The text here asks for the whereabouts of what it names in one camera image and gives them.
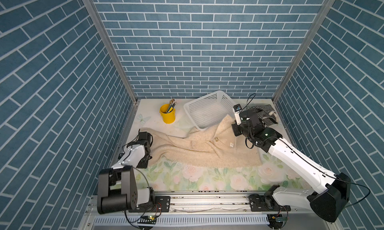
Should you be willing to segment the beige knitted scarf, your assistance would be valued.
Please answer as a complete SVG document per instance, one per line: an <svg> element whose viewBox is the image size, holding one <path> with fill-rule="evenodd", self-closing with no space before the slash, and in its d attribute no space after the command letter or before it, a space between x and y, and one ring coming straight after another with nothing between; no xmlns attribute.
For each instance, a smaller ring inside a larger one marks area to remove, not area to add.
<svg viewBox="0 0 384 230"><path fill-rule="evenodd" d="M241 168L262 165L260 149L249 149L245 145L245 137L236 137L232 130L235 122L230 115L223 120L199 131L193 128L187 137L179 138L144 128L153 136L149 165L156 163L161 157L187 165L207 168Z"/></svg>

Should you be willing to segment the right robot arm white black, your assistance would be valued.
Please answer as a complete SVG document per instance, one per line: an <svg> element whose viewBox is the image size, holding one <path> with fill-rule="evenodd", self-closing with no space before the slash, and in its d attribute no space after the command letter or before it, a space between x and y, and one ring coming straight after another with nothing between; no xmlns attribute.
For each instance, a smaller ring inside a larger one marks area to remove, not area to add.
<svg viewBox="0 0 384 230"><path fill-rule="evenodd" d="M265 192L265 204L299 207L313 211L321 219L334 223L350 199L351 179L344 173L335 174L317 164L291 145L282 134L264 127L257 114L233 106L236 122L232 125L235 136L243 135L253 147L278 158L300 175L312 188L310 191L273 185Z"/></svg>

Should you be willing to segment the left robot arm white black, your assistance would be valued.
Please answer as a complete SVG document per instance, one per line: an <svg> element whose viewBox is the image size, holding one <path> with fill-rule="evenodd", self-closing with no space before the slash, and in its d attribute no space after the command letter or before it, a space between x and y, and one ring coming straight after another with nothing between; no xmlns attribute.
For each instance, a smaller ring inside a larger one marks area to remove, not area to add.
<svg viewBox="0 0 384 230"><path fill-rule="evenodd" d="M139 132L127 144L127 151L116 164L102 169L98 176L97 210L99 214L118 211L146 212L155 206L154 190L148 186L139 189L135 170L145 169L151 159L153 137L148 132Z"/></svg>

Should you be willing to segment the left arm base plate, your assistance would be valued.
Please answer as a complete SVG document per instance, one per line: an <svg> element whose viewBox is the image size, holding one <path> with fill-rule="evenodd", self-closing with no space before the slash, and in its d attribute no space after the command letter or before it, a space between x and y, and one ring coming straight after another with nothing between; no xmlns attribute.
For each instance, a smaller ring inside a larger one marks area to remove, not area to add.
<svg viewBox="0 0 384 230"><path fill-rule="evenodd" d="M128 210L129 213L168 213L171 205L170 196L155 196L155 198L146 204L139 205L134 210Z"/></svg>

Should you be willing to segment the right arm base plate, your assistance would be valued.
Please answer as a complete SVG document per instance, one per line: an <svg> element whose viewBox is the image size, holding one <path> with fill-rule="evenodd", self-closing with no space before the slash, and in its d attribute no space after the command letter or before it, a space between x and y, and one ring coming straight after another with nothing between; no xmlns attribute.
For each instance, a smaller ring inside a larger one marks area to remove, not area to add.
<svg viewBox="0 0 384 230"><path fill-rule="evenodd" d="M278 205L271 197L259 194L249 195L249 203L252 212L290 212L290 206Z"/></svg>

